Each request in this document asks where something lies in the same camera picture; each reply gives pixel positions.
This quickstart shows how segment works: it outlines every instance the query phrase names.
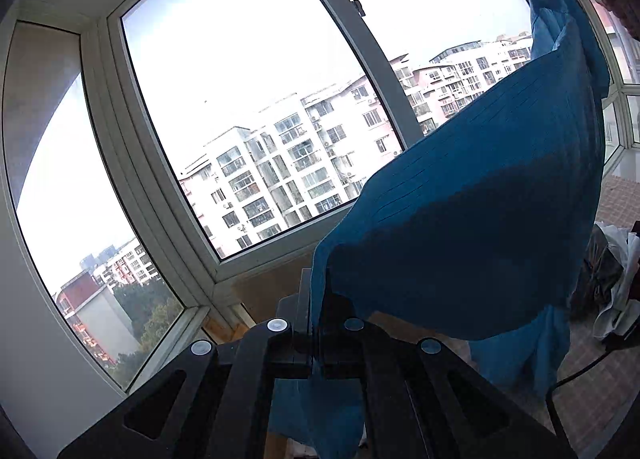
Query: black metal frame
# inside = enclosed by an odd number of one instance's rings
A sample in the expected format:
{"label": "black metal frame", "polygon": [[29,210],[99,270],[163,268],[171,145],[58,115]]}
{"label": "black metal frame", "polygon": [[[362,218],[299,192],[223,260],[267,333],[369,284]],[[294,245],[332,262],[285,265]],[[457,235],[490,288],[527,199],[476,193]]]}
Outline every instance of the black metal frame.
{"label": "black metal frame", "polygon": [[280,301],[284,330],[263,322],[202,355],[185,349],[59,458],[261,459],[275,379],[308,378],[314,360],[324,378],[360,379],[376,459],[575,458],[442,343],[395,340],[329,288],[311,331],[308,284],[304,270]]}

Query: sky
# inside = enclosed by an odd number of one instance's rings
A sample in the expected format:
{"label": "sky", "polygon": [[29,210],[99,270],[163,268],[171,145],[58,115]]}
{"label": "sky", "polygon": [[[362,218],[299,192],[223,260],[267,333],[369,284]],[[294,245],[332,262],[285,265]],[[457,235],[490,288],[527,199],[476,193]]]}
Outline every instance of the sky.
{"label": "sky", "polygon": [[[440,51],[530,30],[525,0],[360,0],[388,58],[427,62]],[[361,72],[319,0],[143,0],[123,18],[143,97],[179,175],[203,144],[258,110]],[[18,205],[50,292],[89,253],[133,237],[95,145],[78,78],[54,113]]]}

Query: apartment building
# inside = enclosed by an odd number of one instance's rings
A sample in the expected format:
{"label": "apartment building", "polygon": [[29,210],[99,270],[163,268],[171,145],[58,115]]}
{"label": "apartment building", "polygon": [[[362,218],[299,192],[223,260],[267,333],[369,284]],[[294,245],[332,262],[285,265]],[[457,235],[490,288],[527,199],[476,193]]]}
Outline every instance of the apartment building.
{"label": "apartment building", "polygon": [[[527,33],[390,60],[425,135],[530,60]],[[220,258],[356,198],[401,146],[366,75],[292,94],[211,140],[179,181]]]}
{"label": "apartment building", "polygon": [[122,284],[145,283],[157,275],[156,267],[136,238],[121,246],[111,259],[93,271],[94,279],[111,291]]}

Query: wire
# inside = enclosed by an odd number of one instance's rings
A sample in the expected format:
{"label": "wire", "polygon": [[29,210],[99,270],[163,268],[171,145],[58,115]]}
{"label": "wire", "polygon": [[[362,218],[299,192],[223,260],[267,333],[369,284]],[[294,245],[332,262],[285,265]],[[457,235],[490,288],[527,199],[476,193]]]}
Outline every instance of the wire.
{"label": "wire", "polygon": [[562,426],[562,421],[560,420],[560,416],[558,415],[558,411],[556,410],[556,406],[554,405],[554,401],[553,401],[554,391],[559,387],[562,387],[566,383],[573,381],[578,376],[582,376],[585,372],[593,369],[596,365],[598,365],[598,363],[602,362],[602,360],[604,360],[611,353],[612,353],[612,350],[605,351],[598,358],[593,360],[593,362],[591,362],[589,365],[580,369],[577,373],[572,374],[571,376],[568,376],[567,378],[558,381],[546,392],[546,396],[545,396],[546,410],[549,413],[551,424],[554,426],[554,430],[556,431],[556,437],[560,439],[560,441],[564,442],[567,448],[574,453],[574,456],[575,456],[574,449],[571,447],[571,444],[569,443],[569,438],[566,436],[566,432],[564,431],[564,427]]}

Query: window frame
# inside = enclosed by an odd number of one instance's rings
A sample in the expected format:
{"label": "window frame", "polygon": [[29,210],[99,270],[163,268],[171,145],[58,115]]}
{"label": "window frame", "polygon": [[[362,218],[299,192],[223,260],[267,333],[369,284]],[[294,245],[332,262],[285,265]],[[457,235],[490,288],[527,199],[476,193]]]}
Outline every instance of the window frame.
{"label": "window frame", "polygon": [[[196,313],[202,318],[208,313],[224,327],[231,327],[230,323],[237,318],[229,308],[238,299],[229,285],[236,277],[314,248],[344,217],[352,202],[341,204],[302,227],[280,233],[221,261],[166,160],[136,81],[120,17],[138,1],[112,0],[121,3],[114,10],[106,10],[97,20],[52,13],[46,6],[38,10],[33,4],[29,9],[21,10],[18,18],[43,26],[60,27],[62,24],[81,35],[82,78],[98,150],[134,232],[156,263],[158,272],[171,283],[186,306],[178,319],[180,323],[174,324],[182,329],[172,328],[149,358],[148,365],[153,362],[160,367],[166,361],[159,357],[164,353],[166,358],[174,352],[172,346],[184,336],[186,327],[193,326]],[[612,77],[609,97],[603,100],[603,107],[615,103],[620,146],[605,164],[606,175],[617,165],[625,150],[640,149],[640,143],[633,141],[626,100],[629,95],[640,96],[640,84],[623,83],[596,11],[589,0],[579,1],[590,18]],[[402,148],[421,140],[422,129],[401,84],[351,1],[321,2],[362,65]],[[153,373],[153,363],[145,365],[144,374],[139,374],[132,387],[139,379],[142,381],[141,378]]]}

